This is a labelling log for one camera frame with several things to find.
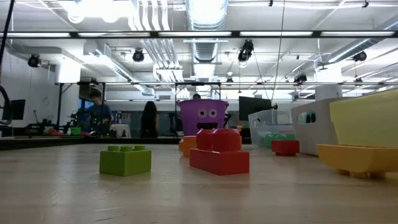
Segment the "purple bin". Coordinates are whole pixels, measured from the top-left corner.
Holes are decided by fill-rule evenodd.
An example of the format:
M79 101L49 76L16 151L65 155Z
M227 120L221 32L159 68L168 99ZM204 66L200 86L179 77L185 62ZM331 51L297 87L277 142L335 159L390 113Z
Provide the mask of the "purple bin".
M228 102L222 100L185 100L181 108L184 136L195 136L201 129L223 128Z

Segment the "long dark hair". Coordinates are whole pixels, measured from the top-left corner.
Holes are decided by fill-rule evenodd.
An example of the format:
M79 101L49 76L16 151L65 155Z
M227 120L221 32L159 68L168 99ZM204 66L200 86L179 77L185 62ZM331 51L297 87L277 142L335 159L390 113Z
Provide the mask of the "long dark hair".
M157 116L156 105L153 101L148 101L145 105L144 111L141 116L141 127L146 127L146 125L155 121Z

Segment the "googly eyes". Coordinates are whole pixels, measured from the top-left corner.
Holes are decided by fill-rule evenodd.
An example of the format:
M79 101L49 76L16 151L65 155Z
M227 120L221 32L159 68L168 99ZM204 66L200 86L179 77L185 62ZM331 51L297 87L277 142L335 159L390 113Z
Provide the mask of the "googly eyes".
M198 110L198 117L199 117L199 118L206 118L206 117L207 117L207 110L205 110L205 109L199 109L199 110Z
M210 109L210 110L209 110L209 117L211 117L211 118L217 117L217 110L215 110L215 109Z

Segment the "computer monitor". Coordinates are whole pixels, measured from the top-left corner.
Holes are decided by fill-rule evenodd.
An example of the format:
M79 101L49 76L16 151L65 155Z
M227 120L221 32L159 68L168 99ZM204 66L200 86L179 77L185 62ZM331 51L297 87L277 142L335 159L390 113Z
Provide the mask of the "computer monitor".
M271 110L271 108L271 100L240 96L239 120L248 121L249 114L257 113L263 110Z
M12 117L9 113L8 105L4 105L2 120L23 120L25 112L25 100L11 100Z

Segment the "cartoon mouth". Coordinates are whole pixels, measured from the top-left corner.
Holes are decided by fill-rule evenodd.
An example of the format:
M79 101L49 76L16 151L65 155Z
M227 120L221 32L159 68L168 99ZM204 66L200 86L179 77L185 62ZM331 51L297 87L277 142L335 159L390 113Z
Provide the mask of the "cartoon mouth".
M198 129L217 129L217 123L198 123L197 127Z

